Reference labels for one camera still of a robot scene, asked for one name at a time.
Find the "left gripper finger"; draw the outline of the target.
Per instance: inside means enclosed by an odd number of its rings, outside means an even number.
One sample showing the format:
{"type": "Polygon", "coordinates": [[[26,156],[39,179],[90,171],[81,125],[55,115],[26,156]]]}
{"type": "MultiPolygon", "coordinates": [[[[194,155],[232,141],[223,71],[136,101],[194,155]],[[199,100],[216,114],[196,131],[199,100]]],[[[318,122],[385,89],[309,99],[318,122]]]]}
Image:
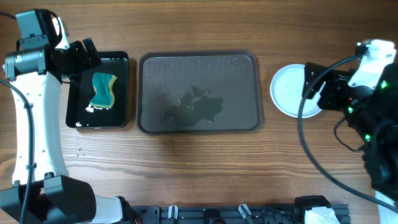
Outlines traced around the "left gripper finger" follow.
{"type": "Polygon", "coordinates": [[[101,59],[98,55],[98,51],[91,38],[83,40],[83,45],[85,46],[87,52],[87,63],[90,67],[96,67],[101,65],[101,59]]]}
{"type": "Polygon", "coordinates": [[[80,41],[75,41],[70,44],[69,53],[72,58],[72,72],[80,73],[88,68],[88,54],[80,41]]]}

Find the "green yellow sponge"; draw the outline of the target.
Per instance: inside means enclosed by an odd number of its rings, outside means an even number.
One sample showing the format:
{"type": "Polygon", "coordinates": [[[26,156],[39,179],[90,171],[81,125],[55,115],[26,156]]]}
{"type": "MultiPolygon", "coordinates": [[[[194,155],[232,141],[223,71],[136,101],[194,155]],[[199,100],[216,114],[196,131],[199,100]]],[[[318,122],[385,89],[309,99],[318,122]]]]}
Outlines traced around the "green yellow sponge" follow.
{"type": "Polygon", "coordinates": [[[97,108],[111,109],[115,102],[113,85],[117,79],[115,75],[108,73],[94,73],[92,84],[95,95],[90,100],[90,105],[97,108]]]}

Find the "white plate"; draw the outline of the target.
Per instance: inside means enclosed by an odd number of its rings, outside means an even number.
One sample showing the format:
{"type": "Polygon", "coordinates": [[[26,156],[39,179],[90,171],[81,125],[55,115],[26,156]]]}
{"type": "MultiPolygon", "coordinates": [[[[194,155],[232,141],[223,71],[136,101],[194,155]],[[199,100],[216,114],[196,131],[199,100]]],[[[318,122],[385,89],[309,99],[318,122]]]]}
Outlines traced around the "white plate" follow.
{"type": "Polygon", "coordinates": [[[305,65],[290,64],[279,69],[270,84],[271,99],[284,114],[297,118],[305,79],[305,65]]]}

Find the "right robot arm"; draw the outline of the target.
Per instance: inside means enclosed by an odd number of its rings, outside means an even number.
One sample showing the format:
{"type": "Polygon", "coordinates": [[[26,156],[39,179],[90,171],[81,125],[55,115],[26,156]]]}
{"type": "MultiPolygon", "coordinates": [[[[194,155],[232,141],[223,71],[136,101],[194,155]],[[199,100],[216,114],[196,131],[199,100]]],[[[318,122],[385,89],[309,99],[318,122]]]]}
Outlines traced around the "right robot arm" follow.
{"type": "Polygon", "coordinates": [[[355,190],[335,179],[312,156],[303,133],[302,115],[298,115],[298,133],[303,149],[312,164],[332,183],[379,206],[381,223],[397,223],[397,64],[386,65],[375,85],[368,87],[357,81],[351,72],[338,71],[308,63],[305,67],[304,100],[316,92],[323,110],[341,111],[343,121],[353,128],[364,144],[364,167],[371,178],[375,195],[355,190]]]}

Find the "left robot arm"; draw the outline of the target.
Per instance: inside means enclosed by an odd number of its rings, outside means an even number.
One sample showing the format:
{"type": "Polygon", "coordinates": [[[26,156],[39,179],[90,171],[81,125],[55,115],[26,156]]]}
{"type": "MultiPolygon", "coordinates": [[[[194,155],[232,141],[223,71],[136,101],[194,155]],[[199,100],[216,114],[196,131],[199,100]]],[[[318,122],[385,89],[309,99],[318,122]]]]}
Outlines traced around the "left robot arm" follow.
{"type": "Polygon", "coordinates": [[[20,223],[122,223],[129,204],[96,195],[69,176],[62,155],[58,106],[63,75],[79,74],[101,60],[91,39],[67,49],[43,42],[6,56],[5,85],[14,96],[17,161],[13,186],[1,191],[1,208],[20,223]]]}

